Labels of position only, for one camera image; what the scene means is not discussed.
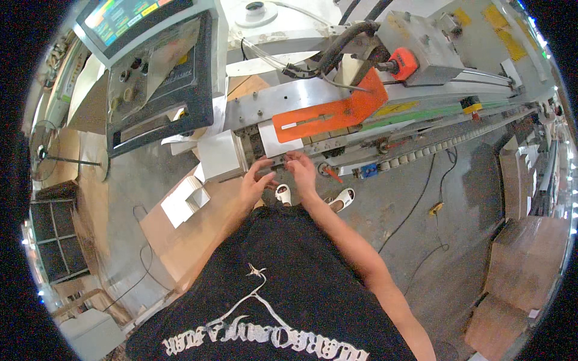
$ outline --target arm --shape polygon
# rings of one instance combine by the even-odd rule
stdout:
[[[257,162],[255,162],[251,169],[243,177],[243,182],[241,183],[241,189],[239,190],[239,197],[234,201],[232,205],[232,211],[229,213],[225,221],[223,222],[223,227],[217,233],[213,241],[209,244],[205,252],[199,258],[199,261],[187,272],[189,277],[187,277],[187,284],[177,285],[179,289],[183,289],[183,293],[191,288],[194,280],[197,279],[211,256],[217,247],[223,243],[234,231],[239,229],[245,218],[251,213],[251,210],[255,204],[261,199],[263,190],[265,188],[275,189],[279,182],[273,180],[275,172],[271,172],[266,176],[260,176],[257,174],[259,169],[270,166],[273,161],[270,159],[265,159],[262,157]]]
[[[361,276],[365,287],[376,295],[416,359],[435,360],[427,333],[412,315],[380,255],[318,196],[315,190],[316,171],[311,160],[298,152],[288,152],[287,160],[287,169],[295,178],[305,210]]]

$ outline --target display screen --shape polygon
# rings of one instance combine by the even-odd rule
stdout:
[[[172,0],[106,0],[100,1],[84,23],[106,46],[110,46],[131,26]]]

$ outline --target round metal base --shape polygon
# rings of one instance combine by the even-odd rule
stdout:
[[[97,180],[100,182],[104,182],[108,176],[108,171],[110,169],[110,159],[108,157],[106,149],[99,150],[97,157],[98,157],[97,162],[100,163],[100,165],[94,166],[94,172]]]

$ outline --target hand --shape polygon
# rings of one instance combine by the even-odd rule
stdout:
[[[319,196],[315,190],[317,170],[311,159],[301,152],[289,151],[285,155],[285,161],[285,168],[293,174],[302,200],[306,202],[310,199],[318,198]]]
[[[239,196],[240,208],[243,211],[249,212],[255,204],[261,199],[263,190],[269,188],[275,190],[279,182],[273,180],[275,172],[271,172],[266,176],[257,174],[261,168],[271,166],[273,161],[267,159],[265,156],[261,157],[257,162],[253,163],[251,169],[243,177],[241,183],[241,190]]]

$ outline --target white slipper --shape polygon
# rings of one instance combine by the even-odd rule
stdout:
[[[289,203],[290,205],[293,205],[291,203],[291,190],[287,184],[279,184],[277,186],[277,189],[275,190],[275,198],[283,202],[283,204]]]
[[[334,201],[329,203],[329,205],[332,205],[338,201],[343,202],[343,207],[336,212],[338,213],[341,212],[343,209],[345,209],[345,207],[350,205],[353,202],[354,198],[355,198],[355,191],[353,191],[353,188],[345,188],[344,190],[341,191],[341,193],[337,196],[337,198],[335,198]]]

